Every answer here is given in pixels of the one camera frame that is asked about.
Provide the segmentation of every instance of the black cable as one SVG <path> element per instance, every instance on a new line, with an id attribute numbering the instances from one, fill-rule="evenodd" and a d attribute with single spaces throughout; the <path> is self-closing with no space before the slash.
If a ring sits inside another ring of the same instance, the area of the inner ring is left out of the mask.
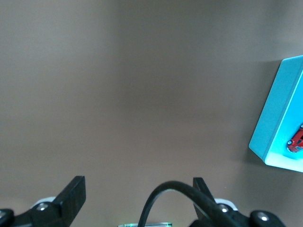
<path id="1" fill-rule="evenodd" d="M 177 191 L 187 196 L 203 214 L 218 227 L 238 227 L 230 217 L 226 216 L 215 202 L 201 191 L 178 181 L 168 181 L 160 184 L 149 196 L 142 210 L 138 227 L 145 227 L 147 217 L 156 199 L 166 191 Z"/>

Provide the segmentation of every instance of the silver screw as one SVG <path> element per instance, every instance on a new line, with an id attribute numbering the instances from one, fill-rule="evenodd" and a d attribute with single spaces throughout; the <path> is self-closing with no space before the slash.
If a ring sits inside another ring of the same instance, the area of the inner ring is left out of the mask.
<path id="1" fill-rule="evenodd" d="M 219 205 L 219 208 L 220 208 L 220 210 L 222 210 L 223 213 L 228 212 L 228 207 L 225 206 L 224 204 L 220 204 L 220 205 Z"/>
<path id="2" fill-rule="evenodd" d="M 4 211 L 0 210 L 0 218 L 3 218 L 6 215 L 6 213 Z"/>
<path id="3" fill-rule="evenodd" d="M 269 220 L 269 217 L 267 216 L 266 213 L 264 212 L 259 212 L 257 214 L 258 218 L 261 219 L 262 221 L 268 221 Z"/>
<path id="4" fill-rule="evenodd" d="M 37 206 L 38 211 L 43 211 L 46 208 L 48 208 L 48 205 L 46 203 L 40 203 L 39 206 Z"/>

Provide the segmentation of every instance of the red toy car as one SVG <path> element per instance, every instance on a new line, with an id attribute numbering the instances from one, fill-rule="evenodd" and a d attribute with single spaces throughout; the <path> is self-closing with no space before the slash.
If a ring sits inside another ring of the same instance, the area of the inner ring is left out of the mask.
<path id="1" fill-rule="evenodd" d="M 292 153 L 303 150 L 303 124 L 292 139 L 287 142 L 287 149 Z"/>

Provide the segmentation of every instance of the toy car windshield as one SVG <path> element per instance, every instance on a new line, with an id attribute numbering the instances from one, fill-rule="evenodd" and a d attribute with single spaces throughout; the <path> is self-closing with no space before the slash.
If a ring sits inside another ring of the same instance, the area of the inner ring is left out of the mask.
<path id="1" fill-rule="evenodd" d="M 303 124 L 292 139 L 287 142 L 287 149 L 292 153 L 303 150 Z"/>

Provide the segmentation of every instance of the blue box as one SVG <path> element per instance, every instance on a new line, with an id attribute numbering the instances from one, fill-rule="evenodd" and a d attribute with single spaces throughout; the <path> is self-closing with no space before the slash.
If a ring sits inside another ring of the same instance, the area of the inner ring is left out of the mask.
<path id="1" fill-rule="evenodd" d="M 249 148 L 265 164 L 303 172 L 303 151 L 287 142 L 303 124 L 303 55 L 282 60 Z"/>

